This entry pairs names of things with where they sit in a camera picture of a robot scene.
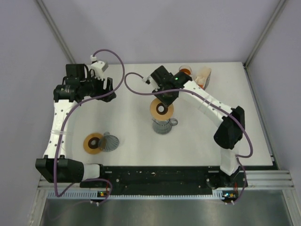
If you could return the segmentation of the grey glass server carafe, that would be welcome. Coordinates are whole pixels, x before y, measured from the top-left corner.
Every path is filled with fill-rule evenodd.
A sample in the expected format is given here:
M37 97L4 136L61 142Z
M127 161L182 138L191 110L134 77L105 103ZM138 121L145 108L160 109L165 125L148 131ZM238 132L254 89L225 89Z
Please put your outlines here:
M160 121L156 120L155 118L152 118L152 129L157 134L168 134L173 126L176 126L178 124L178 120L176 118L170 118L166 121Z

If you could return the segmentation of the orange filter box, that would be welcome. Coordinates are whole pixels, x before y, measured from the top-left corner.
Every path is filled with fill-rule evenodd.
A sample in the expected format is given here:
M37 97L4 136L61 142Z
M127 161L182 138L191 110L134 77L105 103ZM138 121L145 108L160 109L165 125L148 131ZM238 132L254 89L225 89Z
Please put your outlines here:
M203 89L205 90L210 82L212 69L204 66L202 67L197 73L194 81Z

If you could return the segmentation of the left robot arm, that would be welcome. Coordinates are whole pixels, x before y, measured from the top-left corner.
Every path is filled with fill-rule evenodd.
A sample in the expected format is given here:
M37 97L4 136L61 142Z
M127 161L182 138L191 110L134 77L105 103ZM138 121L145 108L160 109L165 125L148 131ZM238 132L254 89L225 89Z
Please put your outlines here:
M63 82L54 89L54 119L50 139L43 157L35 162L36 169L52 183L80 183L90 179L95 186L103 186L107 176L99 164L84 164L73 160L72 138L77 111L73 107L86 97L110 102L116 97L112 92L112 78L104 78L108 64L67 64Z

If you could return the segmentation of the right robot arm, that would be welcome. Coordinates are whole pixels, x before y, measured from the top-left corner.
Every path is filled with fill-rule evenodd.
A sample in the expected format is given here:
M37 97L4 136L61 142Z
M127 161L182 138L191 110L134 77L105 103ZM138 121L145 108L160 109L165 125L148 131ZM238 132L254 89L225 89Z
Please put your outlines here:
M222 149L220 182L231 186L236 182L238 169L235 145L242 139L245 129L245 111L238 106L232 108L206 93L190 75L183 71L172 74L164 66L157 68L146 79L154 87L156 97L150 105L150 112L158 121L169 120L174 112L173 103L181 98L207 116L217 127L214 141Z

